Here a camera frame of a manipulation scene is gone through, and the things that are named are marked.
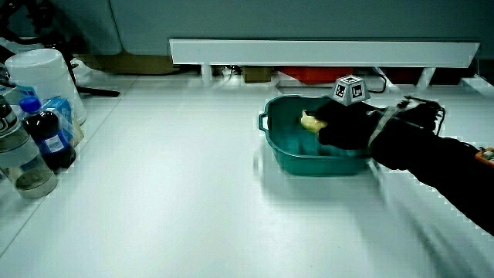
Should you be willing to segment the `person's right hand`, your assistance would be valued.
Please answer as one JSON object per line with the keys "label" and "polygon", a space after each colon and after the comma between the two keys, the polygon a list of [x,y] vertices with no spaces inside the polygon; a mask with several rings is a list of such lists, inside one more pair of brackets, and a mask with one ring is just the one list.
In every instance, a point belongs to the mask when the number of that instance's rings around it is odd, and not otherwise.
{"label": "person's right hand", "polygon": [[354,75],[338,78],[330,100],[314,114],[326,124],[316,132],[318,141],[344,150],[366,148],[375,127],[373,113],[382,111],[368,104],[369,99],[370,93],[362,78]]}

